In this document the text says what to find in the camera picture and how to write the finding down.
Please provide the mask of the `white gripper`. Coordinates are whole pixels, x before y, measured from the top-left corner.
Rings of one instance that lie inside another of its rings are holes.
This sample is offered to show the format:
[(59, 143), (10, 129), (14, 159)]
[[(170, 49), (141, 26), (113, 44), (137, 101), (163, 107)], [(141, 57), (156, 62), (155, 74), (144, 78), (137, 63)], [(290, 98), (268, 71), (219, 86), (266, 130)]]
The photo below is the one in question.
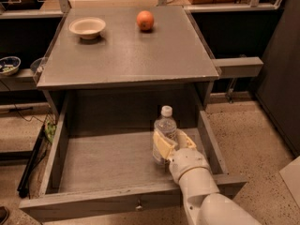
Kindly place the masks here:
[(153, 157), (156, 161), (169, 158), (169, 170), (176, 184), (190, 170), (210, 170), (206, 158), (196, 148), (196, 143), (181, 129), (176, 130), (176, 141), (169, 139), (157, 130), (154, 131)]

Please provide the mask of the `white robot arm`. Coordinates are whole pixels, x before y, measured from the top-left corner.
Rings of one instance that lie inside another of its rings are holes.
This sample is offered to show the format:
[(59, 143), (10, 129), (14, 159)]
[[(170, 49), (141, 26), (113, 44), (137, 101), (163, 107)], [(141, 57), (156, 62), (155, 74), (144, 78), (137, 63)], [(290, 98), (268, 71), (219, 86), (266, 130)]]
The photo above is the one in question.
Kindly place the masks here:
[(169, 162), (172, 179), (182, 192), (188, 225), (262, 225), (233, 200), (222, 195), (210, 165), (194, 141), (177, 129), (177, 141), (155, 130), (155, 151)]

